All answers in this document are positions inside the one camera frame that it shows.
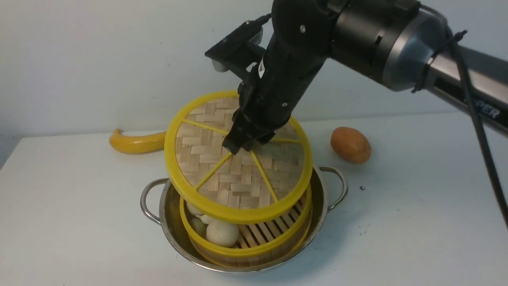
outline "toy banana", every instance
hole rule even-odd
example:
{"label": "toy banana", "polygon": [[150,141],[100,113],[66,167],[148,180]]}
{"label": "toy banana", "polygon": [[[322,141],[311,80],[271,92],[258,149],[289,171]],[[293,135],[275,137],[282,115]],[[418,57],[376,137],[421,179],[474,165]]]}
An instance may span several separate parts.
{"label": "toy banana", "polygon": [[165,132],[145,136],[125,136],[119,129],[115,129],[109,137],[109,145],[121,153],[141,154],[164,149],[165,138]]}

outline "yellow spoke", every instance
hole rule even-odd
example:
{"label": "yellow spoke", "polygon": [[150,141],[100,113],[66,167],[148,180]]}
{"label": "yellow spoke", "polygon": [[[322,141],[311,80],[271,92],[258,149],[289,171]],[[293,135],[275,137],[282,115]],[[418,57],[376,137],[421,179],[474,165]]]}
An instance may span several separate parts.
{"label": "yellow spoke", "polygon": [[206,176],[201,179],[201,182],[199,182],[197,185],[196,185],[196,190],[198,190],[201,186],[203,186],[203,184],[208,180],[210,179],[210,177],[213,175],[213,173],[215,173],[215,171],[217,171],[220,166],[224,165],[224,163],[229,159],[229,157],[231,157],[232,153],[229,152],[227,155],[225,155],[220,161],[219,163],[217,163],[217,165],[215,165],[215,167],[212,168],[212,170],[210,170],[210,172],[208,172],[208,174],[206,174]]}
{"label": "yellow spoke", "polygon": [[271,142],[277,142],[277,143],[297,143],[302,144],[302,141],[296,140],[296,139],[289,139],[289,138],[279,138],[275,137],[270,140]]}
{"label": "yellow spoke", "polygon": [[222,129],[219,129],[219,128],[215,128],[213,126],[209,126],[209,125],[206,125],[206,124],[203,124],[203,123],[199,123],[199,122],[196,122],[196,121],[190,121],[190,120],[187,120],[187,119],[182,119],[182,122],[189,123],[189,124],[192,124],[192,125],[196,125],[196,126],[199,126],[199,127],[203,127],[203,128],[206,128],[206,129],[210,129],[210,130],[218,132],[218,133],[220,133],[222,135],[228,135],[228,132],[225,131],[225,130],[222,130]]}
{"label": "yellow spoke", "polygon": [[254,153],[254,151],[251,151],[250,154],[252,155],[252,158],[254,159],[254,163],[256,163],[256,166],[258,166],[259,172],[261,173],[261,177],[263,177],[263,180],[265,180],[265,184],[268,187],[268,190],[272,194],[272,198],[274,201],[278,202],[279,199],[277,198],[277,194],[272,188],[272,185],[270,184],[270,181],[268,181],[268,177],[266,176],[265,170],[263,169],[263,166],[261,166],[261,163],[259,163],[258,157]]}

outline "woven bamboo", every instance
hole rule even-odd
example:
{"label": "woven bamboo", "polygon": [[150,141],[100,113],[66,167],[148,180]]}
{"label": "woven bamboo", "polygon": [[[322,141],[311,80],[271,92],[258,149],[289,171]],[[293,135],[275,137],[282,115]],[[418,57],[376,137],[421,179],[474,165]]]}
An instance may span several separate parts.
{"label": "woven bamboo", "polygon": [[237,98],[220,98],[192,110],[176,134],[175,153],[183,176],[209,200],[236,209],[262,208],[283,199],[302,176],[304,152],[287,124],[266,145],[232,156],[222,147]]}

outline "egg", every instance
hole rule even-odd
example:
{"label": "egg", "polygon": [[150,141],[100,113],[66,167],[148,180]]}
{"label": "egg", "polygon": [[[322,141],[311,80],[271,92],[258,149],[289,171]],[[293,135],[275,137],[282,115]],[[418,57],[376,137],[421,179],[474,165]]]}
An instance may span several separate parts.
{"label": "egg", "polygon": [[360,131],[350,127],[338,127],[333,130],[330,146],[339,157],[353,164],[367,162],[372,153],[367,138]]}

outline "stainless steel pot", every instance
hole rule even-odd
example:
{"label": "stainless steel pot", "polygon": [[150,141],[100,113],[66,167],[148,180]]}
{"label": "stainless steel pot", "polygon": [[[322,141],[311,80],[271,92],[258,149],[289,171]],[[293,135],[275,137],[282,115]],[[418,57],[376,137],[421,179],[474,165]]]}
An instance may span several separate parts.
{"label": "stainless steel pot", "polygon": [[[340,197],[330,205],[328,205],[328,193],[321,171],[334,173],[339,176],[342,181],[342,193]],[[146,206],[146,196],[153,187],[162,184],[165,184],[165,186],[162,191],[161,200],[159,203],[160,216],[157,217],[148,210]],[[146,188],[143,190],[143,193],[141,194],[141,210],[150,220],[162,226],[164,234],[166,235],[169,243],[176,249],[176,251],[178,251],[179,254],[181,254],[190,262],[203,268],[223,273],[235,274],[259,272],[273,269],[274,267],[281,265],[282,263],[288,261],[300,253],[316,237],[321,227],[323,226],[323,222],[325,221],[327,213],[333,210],[347,194],[347,182],[344,178],[344,175],[339,170],[332,167],[314,166],[312,177],[310,179],[310,186],[312,189],[312,219],[310,223],[310,230],[305,241],[299,248],[295,249],[288,255],[255,267],[225,268],[207,262],[196,251],[187,235],[187,232],[182,223],[182,219],[180,217],[180,195],[173,187],[169,179],[155,180],[146,186]]]}

